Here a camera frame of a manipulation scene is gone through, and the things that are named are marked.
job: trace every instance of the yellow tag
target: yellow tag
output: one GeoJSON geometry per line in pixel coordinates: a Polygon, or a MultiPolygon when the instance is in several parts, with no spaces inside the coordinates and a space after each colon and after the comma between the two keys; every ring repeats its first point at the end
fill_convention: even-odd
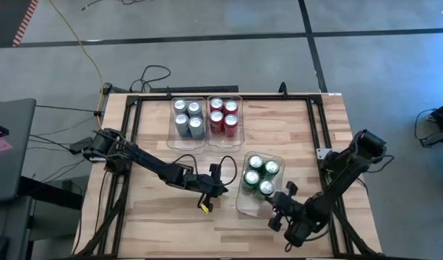
{"type": "Polygon", "coordinates": [[[206,213],[206,214],[208,214],[208,208],[205,206],[205,205],[203,205],[202,204],[202,206],[200,206],[200,208],[206,213]]]}

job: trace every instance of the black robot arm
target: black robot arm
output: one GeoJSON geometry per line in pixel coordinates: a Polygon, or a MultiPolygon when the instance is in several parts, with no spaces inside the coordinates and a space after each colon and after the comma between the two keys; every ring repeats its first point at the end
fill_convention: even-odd
{"type": "Polygon", "coordinates": [[[209,212],[212,211],[210,199],[228,191],[220,180],[221,165],[212,164],[210,175],[198,174],[197,169],[194,170],[192,166],[176,161],[163,162],[140,149],[135,143],[128,142],[120,131],[114,129],[97,131],[93,143],[83,153],[83,156],[88,160],[94,157],[106,159],[106,170],[118,175],[125,175],[131,169],[132,162],[137,163],[156,173],[159,179],[169,186],[201,193],[202,196],[205,196],[203,204],[209,209],[209,212]]]}
{"type": "MultiPolygon", "coordinates": [[[[372,164],[379,163],[385,156],[386,142],[367,130],[358,132],[349,147],[342,152],[329,152],[319,162],[319,170],[324,174],[333,174],[335,178],[327,188],[309,198],[304,204],[293,200],[297,186],[287,183],[288,194],[276,192],[268,199],[276,212],[269,226],[275,231],[280,229],[282,217],[288,218],[285,239],[292,246],[302,246],[311,233],[318,233],[330,221],[337,198],[350,187],[361,173],[366,172],[372,164]]],[[[362,254],[375,254],[359,238],[350,223],[335,211],[342,227],[348,231],[353,242],[362,254]]]]}

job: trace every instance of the green can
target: green can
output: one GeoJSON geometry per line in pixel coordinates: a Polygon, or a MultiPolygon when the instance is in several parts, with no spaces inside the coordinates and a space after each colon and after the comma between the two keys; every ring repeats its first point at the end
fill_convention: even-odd
{"type": "Polygon", "coordinates": [[[265,197],[271,196],[275,191],[274,184],[270,180],[263,180],[259,182],[256,197],[264,200],[265,197]]]}
{"type": "Polygon", "coordinates": [[[249,158],[249,169],[256,170],[259,174],[262,174],[263,159],[259,155],[252,155],[249,158]]]}
{"type": "Polygon", "coordinates": [[[279,173],[279,163],[273,160],[267,161],[264,164],[264,174],[263,177],[272,180],[279,173]]]}
{"type": "Polygon", "coordinates": [[[242,188],[246,191],[253,191],[258,187],[259,174],[255,170],[248,170],[244,173],[242,177],[242,188]]]}

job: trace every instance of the red can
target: red can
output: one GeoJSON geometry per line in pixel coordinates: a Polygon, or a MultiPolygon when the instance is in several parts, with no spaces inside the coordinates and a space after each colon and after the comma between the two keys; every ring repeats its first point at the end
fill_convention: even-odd
{"type": "Polygon", "coordinates": [[[223,113],[221,111],[213,111],[210,114],[210,131],[212,134],[221,134],[223,130],[223,113]]]}
{"type": "Polygon", "coordinates": [[[215,97],[210,101],[210,112],[213,111],[223,112],[223,101],[221,98],[215,97]]]}
{"type": "Polygon", "coordinates": [[[226,137],[235,137],[237,134],[238,119],[236,115],[227,115],[224,118],[224,134],[226,137]]]}
{"type": "Polygon", "coordinates": [[[238,105],[237,102],[234,100],[229,100],[224,104],[224,114],[225,115],[236,115],[238,111],[238,105]]]}

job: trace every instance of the can lid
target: can lid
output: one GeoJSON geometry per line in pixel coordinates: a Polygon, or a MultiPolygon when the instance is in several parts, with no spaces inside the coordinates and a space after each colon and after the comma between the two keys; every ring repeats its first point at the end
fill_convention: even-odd
{"type": "Polygon", "coordinates": [[[255,170],[248,170],[244,174],[244,179],[248,184],[256,184],[259,181],[259,174],[255,170]]]}
{"type": "Polygon", "coordinates": [[[219,122],[223,120],[223,113],[221,113],[220,111],[213,111],[210,114],[210,119],[212,119],[212,121],[214,122],[219,122]]]}
{"type": "Polygon", "coordinates": [[[192,127],[199,127],[202,125],[202,119],[198,116],[191,117],[191,119],[189,120],[189,124],[192,127]]]}
{"type": "Polygon", "coordinates": [[[258,155],[254,155],[250,157],[249,164],[252,167],[258,168],[263,164],[263,159],[258,155]]]}
{"type": "Polygon", "coordinates": [[[175,123],[177,124],[185,124],[187,122],[187,116],[183,113],[180,113],[178,115],[176,115],[175,117],[175,123]]]}
{"type": "Polygon", "coordinates": [[[235,111],[237,109],[237,102],[234,100],[229,100],[225,105],[228,111],[235,111]]]}
{"type": "Polygon", "coordinates": [[[275,161],[266,162],[264,167],[268,173],[277,173],[279,171],[279,164],[275,161]]]}
{"type": "Polygon", "coordinates": [[[176,109],[183,109],[185,105],[186,105],[186,102],[184,100],[177,100],[175,102],[176,109]]]}
{"type": "Polygon", "coordinates": [[[259,190],[266,195],[270,195],[274,192],[274,184],[268,180],[263,180],[259,184],[259,190]]]}
{"type": "Polygon", "coordinates": [[[223,106],[223,101],[221,100],[221,98],[213,98],[212,101],[210,101],[210,104],[212,105],[213,108],[221,108],[223,106]]]}
{"type": "Polygon", "coordinates": [[[226,124],[228,126],[233,126],[233,125],[237,124],[237,116],[227,115],[226,118],[224,119],[224,121],[226,122],[226,124]]]}
{"type": "Polygon", "coordinates": [[[197,102],[192,102],[188,106],[189,111],[196,112],[200,109],[200,104],[197,102]]]}

